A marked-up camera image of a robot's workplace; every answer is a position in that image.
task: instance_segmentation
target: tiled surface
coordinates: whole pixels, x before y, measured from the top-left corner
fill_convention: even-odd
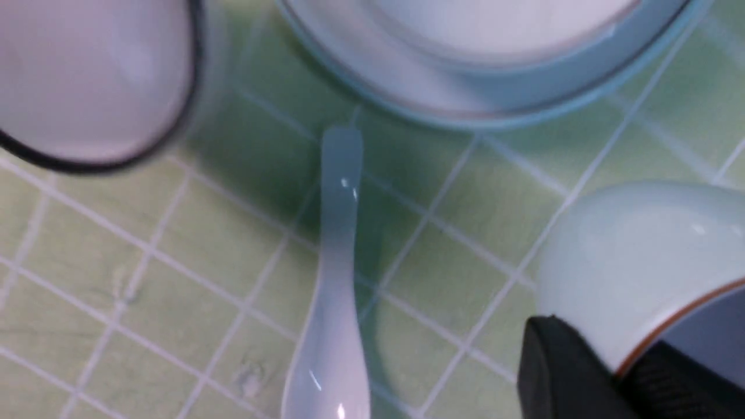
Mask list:
[[[608,101],[475,140],[358,107],[270,0],[224,1],[232,94],[169,157],[79,179],[0,154],[3,418],[279,419],[315,281],[317,138],[355,110],[375,419],[519,417],[536,250],[578,196],[659,178],[745,189],[739,2],[668,49],[639,114],[662,57]]]

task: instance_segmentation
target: white cup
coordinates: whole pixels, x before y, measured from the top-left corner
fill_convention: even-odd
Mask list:
[[[193,133],[225,80],[223,14],[216,0],[0,2],[0,145],[101,172]]]
[[[540,256],[538,311],[622,377],[672,326],[745,286],[745,195],[630,183],[580,199]]]

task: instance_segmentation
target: black object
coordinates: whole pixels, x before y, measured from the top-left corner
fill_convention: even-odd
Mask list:
[[[660,342],[614,379],[556,317],[525,324],[518,392],[524,419],[745,418],[745,391]]]

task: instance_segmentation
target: black rim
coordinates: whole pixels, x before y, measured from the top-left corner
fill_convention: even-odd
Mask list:
[[[187,3],[189,17],[191,19],[191,86],[189,87],[186,99],[184,100],[181,112],[175,118],[171,126],[157,138],[150,141],[150,144],[136,153],[134,156],[126,157],[124,160],[113,160],[107,162],[88,162],[60,159],[41,153],[29,148],[18,139],[14,139],[6,134],[0,128],[0,147],[10,153],[32,163],[36,166],[47,168],[54,171],[61,171],[70,174],[100,174],[111,171],[117,171],[131,167],[148,157],[161,151],[170,141],[176,138],[176,133],[190,120],[194,112],[197,91],[202,83],[202,63],[204,60],[204,30],[205,16],[202,0],[184,0]]]

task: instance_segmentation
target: spoon handle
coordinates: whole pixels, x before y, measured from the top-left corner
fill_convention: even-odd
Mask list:
[[[318,280],[343,292],[353,286],[363,142],[351,127],[332,127],[321,148],[321,237]]]

